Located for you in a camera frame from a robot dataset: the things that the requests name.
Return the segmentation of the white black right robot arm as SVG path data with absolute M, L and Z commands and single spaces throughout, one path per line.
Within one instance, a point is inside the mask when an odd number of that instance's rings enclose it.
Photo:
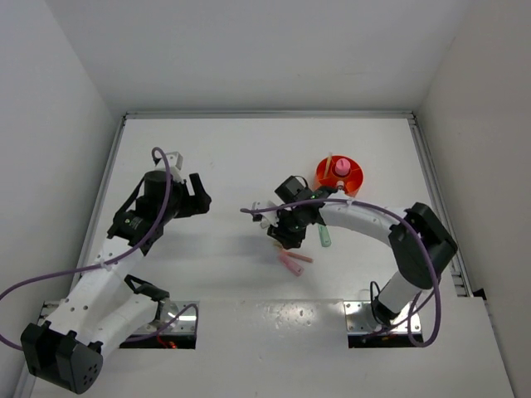
M 457 244 L 435 212 L 416 202 L 400 211 L 353 200 L 337 188 L 311 190 L 297 177 L 287 178 L 275 194 L 281 209 L 263 212 L 267 234 L 286 249 L 299 248 L 309 225 L 334 226 L 382 242 L 392 250 L 397 271 L 371 303 L 372 321 L 390 326 L 415 296 L 433 287 L 431 270 L 440 277 Z

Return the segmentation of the orange highlighter pen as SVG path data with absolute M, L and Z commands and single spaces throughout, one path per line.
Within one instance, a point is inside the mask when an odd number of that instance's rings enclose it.
M 281 250 L 280 252 L 283 255 L 289 256 L 290 258 L 297 259 L 297 260 L 300 260 L 300 261 L 303 261 L 303 262 L 306 262 L 306 263 L 313 263 L 314 262 L 314 259 L 309 257 L 309 256 L 301 255 L 301 254 L 298 254 L 298 253 L 295 253 L 295 252 L 291 252 L 291 251 L 288 251 L 288 250 Z

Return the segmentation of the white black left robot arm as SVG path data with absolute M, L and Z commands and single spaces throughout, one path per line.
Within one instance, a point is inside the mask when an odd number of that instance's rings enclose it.
M 31 375 L 76 394 L 90 389 L 104 360 L 134 332 L 159 319 L 169 293 L 131 274 L 172 220 L 209 211 L 201 178 L 163 170 L 146 172 L 117 210 L 98 254 L 97 267 L 42 324 L 21 335 Z

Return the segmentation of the yellow green highlighter pen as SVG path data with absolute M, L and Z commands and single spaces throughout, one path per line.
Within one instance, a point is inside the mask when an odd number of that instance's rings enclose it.
M 326 159 L 325 167 L 324 167 L 323 178 L 327 178 L 329 175 L 329 168 L 330 168 L 330 163 L 332 161 L 332 157 L 333 157 L 333 153 L 329 152 L 328 157 Z

